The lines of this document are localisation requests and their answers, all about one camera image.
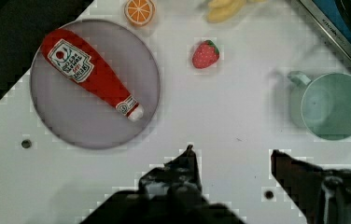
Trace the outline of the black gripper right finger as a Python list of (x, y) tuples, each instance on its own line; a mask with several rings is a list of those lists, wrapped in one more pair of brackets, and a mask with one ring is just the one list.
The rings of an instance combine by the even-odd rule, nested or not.
[(308, 224), (351, 224), (350, 169), (324, 169), (276, 149), (271, 172)]

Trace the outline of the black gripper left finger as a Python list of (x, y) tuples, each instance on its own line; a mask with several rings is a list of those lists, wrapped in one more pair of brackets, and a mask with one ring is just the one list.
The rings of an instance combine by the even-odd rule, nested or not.
[(202, 191), (197, 155), (192, 144), (163, 167), (153, 168), (144, 174), (138, 181), (138, 192), (152, 199), (166, 195), (172, 187), (183, 186)]

